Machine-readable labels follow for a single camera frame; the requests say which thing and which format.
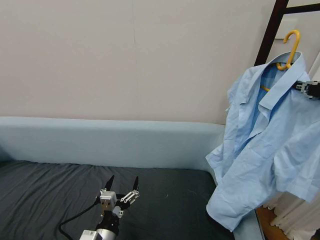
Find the wooden floor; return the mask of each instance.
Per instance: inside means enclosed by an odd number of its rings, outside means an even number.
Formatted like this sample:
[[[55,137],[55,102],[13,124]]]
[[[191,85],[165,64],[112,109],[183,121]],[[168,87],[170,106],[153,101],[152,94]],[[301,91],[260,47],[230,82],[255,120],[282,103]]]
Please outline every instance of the wooden floor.
[[[270,222],[276,217],[273,210],[259,207],[256,210],[263,233],[268,240],[289,240],[286,235],[277,226],[270,226]]]

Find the light blue shirt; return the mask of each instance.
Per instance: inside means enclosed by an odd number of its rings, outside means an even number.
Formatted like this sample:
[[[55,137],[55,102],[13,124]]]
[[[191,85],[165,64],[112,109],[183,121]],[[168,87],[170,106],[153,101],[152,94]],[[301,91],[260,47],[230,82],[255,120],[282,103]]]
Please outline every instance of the light blue shirt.
[[[277,70],[288,57],[251,67],[233,84],[223,144],[206,157],[218,182],[206,210],[230,231],[277,191],[307,201],[319,191],[320,102],[291,88],[309,81],[302,53]]]

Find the mattress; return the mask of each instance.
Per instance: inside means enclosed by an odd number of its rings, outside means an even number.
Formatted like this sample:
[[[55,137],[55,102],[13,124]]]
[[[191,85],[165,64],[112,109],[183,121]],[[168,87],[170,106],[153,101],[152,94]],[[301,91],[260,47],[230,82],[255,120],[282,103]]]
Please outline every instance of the mattress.
[[[29,161],[0,162],[0,239],[64,240],[58,224],[91,205],[112,175],[117,194],[139,176],[140,197],[120,219],[117,240],[234,239],[206,213],[215,184],[205,171]],[[62,228],[78,240],[100,215],[97,205]]]

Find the bed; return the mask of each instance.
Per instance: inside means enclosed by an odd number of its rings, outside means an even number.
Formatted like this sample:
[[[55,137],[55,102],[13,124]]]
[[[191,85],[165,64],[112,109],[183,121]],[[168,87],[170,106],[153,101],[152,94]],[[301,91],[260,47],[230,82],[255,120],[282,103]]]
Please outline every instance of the bed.
[[[249,214],[234,234],[208,217],[215,188],[205,155],[224,126],[209,123],[0,117],[0,239],[65,239],[58,224],[112,190],[140,198],[120,220],[119,240],[262,239]],[[63,229],[94,230],[100,206]]]

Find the yellow hanger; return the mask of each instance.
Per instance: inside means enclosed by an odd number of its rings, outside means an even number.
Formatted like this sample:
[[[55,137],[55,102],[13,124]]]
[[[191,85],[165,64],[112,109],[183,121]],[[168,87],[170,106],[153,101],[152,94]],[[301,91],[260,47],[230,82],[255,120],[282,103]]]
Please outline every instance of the yellow hanger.
[[[291,53],[290,53],[290,56],[289,56],[288,61],[286,62],[286,64],[285,64],[284,66],[281,66],[280,63],[277,63],[277,64],[276,64],[276,68],[277,68],[278,70],[280,70],[280,71],[289,69],[289,68],[291,67],[292,60],[294,59],[296,50],[297,50],[297,48],[298,48],[298,44],[299,44],[299,42],[300,42],[300,32],[295,29],[295,30],[290,31],[290,32],[285,36],[285,38],[283,39],[283,43],[285,44],[285,43],[288,41],[288,38],[289,38],[292,34],[295,34],[295,42],[294,42],[294,44],[293,44],[293,47],[292,47],[292,50],[291,50]]]

